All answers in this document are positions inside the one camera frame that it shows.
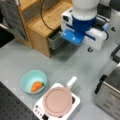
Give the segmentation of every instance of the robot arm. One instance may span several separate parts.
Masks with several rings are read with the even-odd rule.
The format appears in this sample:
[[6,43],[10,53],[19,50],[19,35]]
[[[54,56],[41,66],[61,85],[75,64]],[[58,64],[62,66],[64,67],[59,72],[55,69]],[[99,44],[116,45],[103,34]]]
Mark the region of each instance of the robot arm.
[[100,50],[107,39],[106,31],[95,28],[97,6],[103,4],[120,11],[120,0],[72,0],[73,7],[62,14],[62,37],[79,45],[85,42]]

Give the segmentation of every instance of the gray table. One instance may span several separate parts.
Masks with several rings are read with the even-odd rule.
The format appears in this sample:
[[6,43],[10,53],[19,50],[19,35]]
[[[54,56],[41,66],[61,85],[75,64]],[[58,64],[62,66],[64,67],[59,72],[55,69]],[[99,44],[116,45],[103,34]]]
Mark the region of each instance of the gray table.
[[[31,110],[36,101],[55,83],[65,85],[72,76],[78,77],[73,93],[81,98],[81,109],[74,120],[114,120],[94,103],[94,90],[103,74],[109,75],[116,67],[110,60],[116,44],[107,41],[101,51],[87,52],[88,46],[64,44],[49,59],[36,50],[13,40],[0,49],[0,80]],[[30,70],[42,70],[48,77],[45,90],[29,95],[20,87],[21,77]]]

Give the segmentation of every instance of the pink pot lid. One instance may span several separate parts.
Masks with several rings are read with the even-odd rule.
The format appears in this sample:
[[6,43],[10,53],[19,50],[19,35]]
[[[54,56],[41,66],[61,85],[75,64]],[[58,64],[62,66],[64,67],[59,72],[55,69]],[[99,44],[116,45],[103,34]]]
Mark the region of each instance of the pink pot lid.
[[70,90],[57,87],[49,90],[43,99],[45,111],[54,117],[61,117],[68,113],[72,107]]

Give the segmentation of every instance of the wire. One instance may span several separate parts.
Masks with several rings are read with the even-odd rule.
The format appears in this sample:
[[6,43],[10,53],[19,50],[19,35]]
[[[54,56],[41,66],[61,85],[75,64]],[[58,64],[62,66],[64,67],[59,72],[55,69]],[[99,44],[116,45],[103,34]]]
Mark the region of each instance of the wire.
[[98,15],[98,17],[103,19],[105,22],[109,23],[105,18],[101,17],[100,15]]
[[107,34],[107,38],[106,38],[106,40],[108,40],[108,39],[109,39],[109,34],[108,34],[107,31],[104,31],[104,32]]
[[42,19],[44,25],[45,25],[47,28],[49,28],[50,30],[54,31],[54,29],[52,29],[51,27],[49,27],[49,26],[46,24],[45,20],[43,19],[43,5],[44,5],[44,3],[45,3],[45,0],[43,0],[43,2],[41,3],[41,9],[40,9],[41,19]]

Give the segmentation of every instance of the lid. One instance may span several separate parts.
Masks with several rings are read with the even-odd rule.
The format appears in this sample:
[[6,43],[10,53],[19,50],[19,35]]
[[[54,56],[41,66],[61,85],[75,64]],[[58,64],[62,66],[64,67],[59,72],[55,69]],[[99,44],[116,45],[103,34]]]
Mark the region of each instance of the lid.
[[55,117],[61,117],[72,107],[72,96],[69,89],[57,87],[49,90],[43,99],[45,111]]
[[120,66],[117,66],[106,78],[105,83],[120,92]]

